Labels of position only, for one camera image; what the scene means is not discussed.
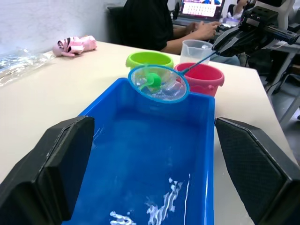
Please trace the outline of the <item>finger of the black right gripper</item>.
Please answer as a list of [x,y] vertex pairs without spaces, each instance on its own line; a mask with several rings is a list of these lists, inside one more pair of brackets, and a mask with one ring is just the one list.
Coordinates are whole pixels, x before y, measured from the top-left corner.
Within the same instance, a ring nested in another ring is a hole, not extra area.
[[212,50],[229,50],[254,40],[257,40],[255,30],[243,30],[239,27],[234,27],[219,35],[212,46]]
[[234,56],[240,53],[253,53],[267,45],[267,39],[222,39],[217,41],[217,55]]

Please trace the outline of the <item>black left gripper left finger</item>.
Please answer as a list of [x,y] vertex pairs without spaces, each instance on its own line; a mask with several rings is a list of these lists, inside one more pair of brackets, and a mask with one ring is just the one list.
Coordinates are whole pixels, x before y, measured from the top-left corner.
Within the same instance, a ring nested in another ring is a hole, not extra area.
[[95,122],[80,116],[48,128],[0,185],[3,225],[69,221],[89,161]]

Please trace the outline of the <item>person's typing hand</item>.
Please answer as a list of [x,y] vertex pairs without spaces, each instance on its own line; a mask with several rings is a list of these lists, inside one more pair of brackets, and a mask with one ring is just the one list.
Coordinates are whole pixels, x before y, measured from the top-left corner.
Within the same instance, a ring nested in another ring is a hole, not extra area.
[[216,34],[217,27],[221,25],[220,22],[191,23],[187,26],[187,39],[195,40],[209,40]]

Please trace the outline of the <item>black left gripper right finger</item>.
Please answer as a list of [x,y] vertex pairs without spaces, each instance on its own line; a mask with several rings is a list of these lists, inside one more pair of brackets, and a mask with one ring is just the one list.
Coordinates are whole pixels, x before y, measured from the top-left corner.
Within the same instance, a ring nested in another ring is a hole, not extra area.
[[230,178],[256,225],[300,223],[300,168],[261,129],[217,118]]

